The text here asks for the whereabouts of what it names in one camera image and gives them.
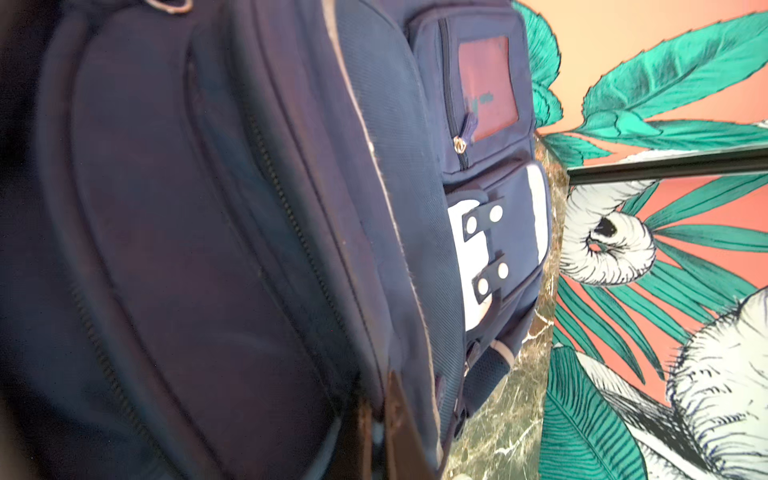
zipper pull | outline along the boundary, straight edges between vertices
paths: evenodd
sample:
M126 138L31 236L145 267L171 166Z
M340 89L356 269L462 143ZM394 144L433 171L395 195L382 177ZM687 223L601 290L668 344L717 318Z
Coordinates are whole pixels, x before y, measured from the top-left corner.
M477 127L478 116L475 115L475 112L470 111L464 116L462 132L453 137L453 149L457 154L463 154L467 150L467 145L472 141L472 134L475 133Z

black rod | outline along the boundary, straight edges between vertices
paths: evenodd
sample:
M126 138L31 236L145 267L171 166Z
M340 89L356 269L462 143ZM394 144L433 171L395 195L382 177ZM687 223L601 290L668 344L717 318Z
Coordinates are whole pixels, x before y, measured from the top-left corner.
M571 185L606 184L655 178L748 174L768 171L768 148L739 149L677 155L661 160L569 168Z

green leaf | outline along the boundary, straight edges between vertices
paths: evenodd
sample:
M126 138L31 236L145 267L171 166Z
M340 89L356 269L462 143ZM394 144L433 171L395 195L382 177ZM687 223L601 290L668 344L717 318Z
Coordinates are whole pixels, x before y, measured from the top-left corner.
M600 119L611 112L600 112ZM590 130L592 117L575 131L600 140L657 150L713 150L768 143L768 128L726 121L669 120L643 122L647 130L632 122L627 126Z
M766 184L768 184L768 174L717 178L651 215L645 220L645 226L656 230L670 223L685 220L738 200Z
M574 350L552 349L541 430L541 480L647 480L629 429L581 368Z
M574 348L574 344L572 341L568 339L568 337L565 336L563 332L560 331L560 327L556 326L552 330L552 343L557 345L558 343L561 343L565 346L570 346L571 348Z
M661 130L646 123L630 111L599 111L590 115L576 133L609 141L623 142L625 138L646 138L661 135Z
M563 134L545 135L542 140L554 155L568 168L581 167L585 160L602 158L611 155L611 152L596 147L592 143L580 138Z
M544 17L535 14L522 3L512 2L523 20L528 35L528 58L531 62L531 77L534 83L549 87L560 71L560 48L558 40Z
M656 230L654 235L704 245L705 247L768 253L768 233L726 225L677 225Z
M624 206L621 208L621 213L627 214L627 215L637 215L637 212L639 212L640 210L642 210L643 207L645 207L646 202L648 202L648 200L650 199L650 196L654 194L654 192L658 187L659 187L659 182L656 182L655 184L646 188L643 193L637 194L631 199L624 202Z
M669 255L672 260L676 261L691 276L699 280L710 290L718 292L725 299L726 303L720 308L720 311L738 305L742 300L757 291L757 288L752 283L725 270L721 266L691 255L688 252L683 252L664 242L657 241L656 246L659 250Z
M653 117L736 84L767 61L768 12L689 31L604 75L584 97L584 118L599 111Z
M637 328L637 324L621 308L621 305L603 287L589 285L583 285L583 287L587 295L640 347L640 351L654 367L656 374L659 375L660 379L664 380L664 369L661 368L661 362L659 362L659 357L656 356L654 348L650 346L645 335Z
M558 295L563 300L568 309L576 315L588 329L592 330L592 333L600 337L608 347L616 352L622 360L624 360L629 368L637 375L640 381L645 384L645 377L643 377L643 371L640 369L640 365L637 364L637 359L634 358L632 350L629 345L624 341L621 336L616 333L614 328L603 320L593 309L589 307L576 292L573 291L570 285L568 285L563 277L558 279Z
M533 84L533 110L536 114L536 128L552 125L563 118L560 101L543 85Z
M685 345L685 342L688 341L690 334L680 324L675 322L667 312L664 312L655 303L635 292L629 286L611 286L609 290L624 305L647 318L679 344Z
M560 304L554 308L554 317L558 319L558 322L560 322L560 325L562 325L565 331L576 340L581 349L584 350L584 353L598 362L605 363L603 356L598 352L598 349L595 348L594 343L589 339L589 336L584 329L581 328L581 325L579 325L576 319Z
M694 302L683 292L679 291L679 289L676 289L674 286L671 286L669 283L660 279L654 272L654 269L655 265L648 273L635 280L635 283L643 287L643 289L651 295L657 297L659 300L669 303L671 306L682 313L685 313L697 322L704 324L712 322L712 316L705 309L701 308L701 305Z
M687 298L710 310L721 310L724 304L729 303L728 298L722 296L720 292L701 283L686 270L681 270L669 263L657 261L654 264L654 275L675 291L681 292Z

backpack pocket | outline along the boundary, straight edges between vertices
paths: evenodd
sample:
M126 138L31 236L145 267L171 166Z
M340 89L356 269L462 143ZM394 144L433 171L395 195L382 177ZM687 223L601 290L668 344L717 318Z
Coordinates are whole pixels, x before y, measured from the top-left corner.
M529 149L535 126L525 23L511 8L435 8L409 23L443 183Z

strap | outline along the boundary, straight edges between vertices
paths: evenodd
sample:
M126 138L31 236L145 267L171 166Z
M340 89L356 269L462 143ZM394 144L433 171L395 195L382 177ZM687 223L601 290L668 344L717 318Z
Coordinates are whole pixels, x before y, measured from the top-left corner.
M384 415L387 479L436 478L424 456L419 432L416 430L413 415L408 409L400 378L394 372L389 373Z
M333 457L323 480L370 480L372 474L372 411L357 397L343 416Z

